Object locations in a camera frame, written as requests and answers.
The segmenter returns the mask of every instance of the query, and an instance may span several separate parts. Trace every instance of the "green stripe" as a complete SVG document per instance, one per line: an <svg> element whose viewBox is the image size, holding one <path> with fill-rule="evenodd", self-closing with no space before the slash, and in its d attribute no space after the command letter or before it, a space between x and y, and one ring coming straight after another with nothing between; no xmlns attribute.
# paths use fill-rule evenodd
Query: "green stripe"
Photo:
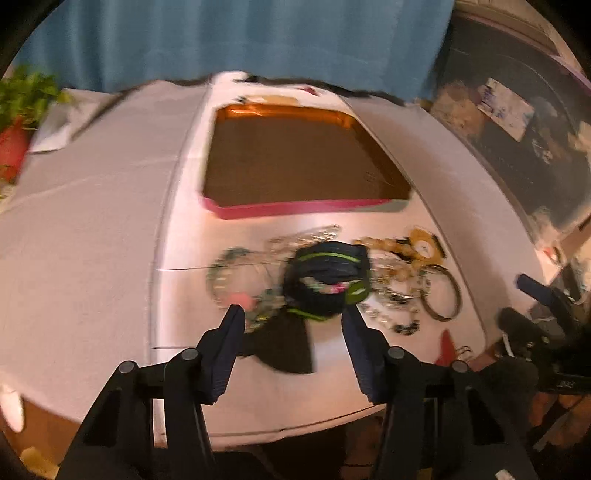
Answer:
<svg viewBox="0 0 591 480"><path fill-rule="evenodd" d="M298 258L297 261L303 262L305 260L309 260L310 258L316 258L316 257L338 257L338 258L344 258L345 260L349 260L354 263L361 262L361 260L359 258L350 257L345 254L338 254L338 253L334 253L334 252L317 252L315 254L307 254L307 255L304 255L303 257Z"/></svg>
<svg viewBox="0 0 591 480"><path fill-rule="evenodd" d="M312 313L308 313L308 312L302 312L301 310L298 309L287 309L288 313L295 313L296 315L299 315L301 317L305 317L307 319L310 320L316 320L318 322L325 322L326 320L328 320L330 317L321 317L320 315L313 315Z"/></svg>

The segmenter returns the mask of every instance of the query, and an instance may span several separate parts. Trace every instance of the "round screw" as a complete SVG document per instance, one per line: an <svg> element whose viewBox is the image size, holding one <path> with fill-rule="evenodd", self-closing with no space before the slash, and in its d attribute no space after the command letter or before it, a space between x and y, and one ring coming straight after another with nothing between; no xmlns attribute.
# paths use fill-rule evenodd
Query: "round screw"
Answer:
<svg viewBox="0 0 591 480"><path fill-rule="evenodd" d="M196 348L186 348L185 350L183 350L183 353L181 353L181 357L183 360L193 360L197 358L198 355L199 352Z"/></svg>
<svg viewBox="0 0 591 480"><path fill-rule="evenodd" d="M400 360L404 358L404 349L400 348L399 346L393 346L388 349L388 356L390 358L394 358L396 360Z"/></svg>
<svg viewBox="0 0 591 480"><path fill-rule="evenodd" d="M459 374L465 374L468 371L468 365L466 362L462 362L461 360L455 360L452 363L452 368L458 372Z"/></svg>
<svg viewBox="0 0 591 480"><path fill-rule="evenodd" d="M131 360L126 360L125 362L121 362L119 364L119 372L121 372L122 374L128 374L129 372L131 372L132 370L135 369L135 363L133 363Z"/></svg>

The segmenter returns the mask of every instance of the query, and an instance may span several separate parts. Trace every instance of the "red pot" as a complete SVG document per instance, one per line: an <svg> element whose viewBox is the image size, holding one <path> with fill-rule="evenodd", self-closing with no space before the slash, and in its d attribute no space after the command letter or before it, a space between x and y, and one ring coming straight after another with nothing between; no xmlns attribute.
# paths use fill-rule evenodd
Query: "red pot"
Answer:
<svg viewBox="0 0 591 480"><path fill-rule="evenodd" d="M28 148L29 135L22 128L22 118L17 118L0 134L0 176L4 180L15 181Z"/></svg>

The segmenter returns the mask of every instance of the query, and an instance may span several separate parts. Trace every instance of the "blue curtain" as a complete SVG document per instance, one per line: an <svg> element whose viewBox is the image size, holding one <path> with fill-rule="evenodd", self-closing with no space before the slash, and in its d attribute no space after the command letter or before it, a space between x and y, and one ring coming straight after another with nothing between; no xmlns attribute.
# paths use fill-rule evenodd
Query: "blue curtain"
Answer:
<svg viewBox="0 0 591 480"><path fill-rule="evenodd" d="M453 0L66 0L17 64L114 92L224 70L419 95Z"/></svg>

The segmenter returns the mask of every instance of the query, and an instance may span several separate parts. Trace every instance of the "brown floor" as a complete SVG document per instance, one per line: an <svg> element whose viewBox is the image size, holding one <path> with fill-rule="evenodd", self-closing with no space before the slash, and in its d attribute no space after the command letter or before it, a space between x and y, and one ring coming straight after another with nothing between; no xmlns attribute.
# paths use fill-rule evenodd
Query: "brown floor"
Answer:
<svg viewBox="0 0 591 480"><path fill-rule="evenodd" d="M17 454L28 447L36 447L47 459L59 464L66 454L79 425L71 420L51 414L24 400L25 429L13 432L0 414L0 429Z"/></svg>

